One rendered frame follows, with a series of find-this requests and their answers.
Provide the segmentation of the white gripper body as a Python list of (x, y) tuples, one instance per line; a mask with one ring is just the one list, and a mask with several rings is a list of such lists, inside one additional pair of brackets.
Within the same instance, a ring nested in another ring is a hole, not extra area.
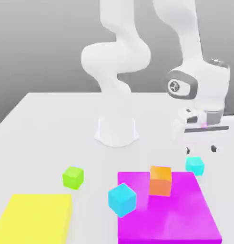
[(218, 144), (234, 139), (234, 115), (225, 115), (218, 125), (199, 127), (195, 123), (184, 124), (176, 119), (173, 123), (173, 139), (185, 145)]

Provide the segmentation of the small cyan cube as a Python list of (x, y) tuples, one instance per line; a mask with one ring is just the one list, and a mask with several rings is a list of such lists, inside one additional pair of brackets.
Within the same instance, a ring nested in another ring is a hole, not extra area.
[(204, 163), (200, 157), (187, 157), (185, 170), (193, 172), (195, 176), (202, 176), (204, 173)]
[(136, 192), (126, 183), (108, 191), (108, 205), (120, 218), (136, 209), (136, 200)]

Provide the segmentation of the small orange cube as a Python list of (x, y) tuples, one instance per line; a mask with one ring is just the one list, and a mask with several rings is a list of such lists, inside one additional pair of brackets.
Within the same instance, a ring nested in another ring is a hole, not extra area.
[(171, 167), (151, 166), (149, 195), (170, 197), (171, 188)]

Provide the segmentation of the small green cube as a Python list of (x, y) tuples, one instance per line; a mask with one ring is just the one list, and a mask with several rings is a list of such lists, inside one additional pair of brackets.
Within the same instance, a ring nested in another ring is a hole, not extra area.
[(62, 174), (63, 186), (77, 190), (84, 180), (84, 171), (82, 168), (70, 166)]

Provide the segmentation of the large magenta box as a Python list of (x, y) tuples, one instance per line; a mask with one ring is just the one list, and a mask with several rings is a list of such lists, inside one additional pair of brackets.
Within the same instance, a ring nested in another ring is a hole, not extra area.
[(118, 219), (118, 244), (221, 244), (222, 237), (195, 175), (173, 172), (169, 197), (149, 195), (149, 172), (119, 172), (137, 195), (136, 209)]

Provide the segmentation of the large yellow box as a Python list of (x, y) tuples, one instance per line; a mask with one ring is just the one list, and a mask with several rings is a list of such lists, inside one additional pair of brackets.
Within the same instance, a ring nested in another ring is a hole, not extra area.
[(0, 218), (0, 244), (66, 244), (70, 194), (14, 194)]

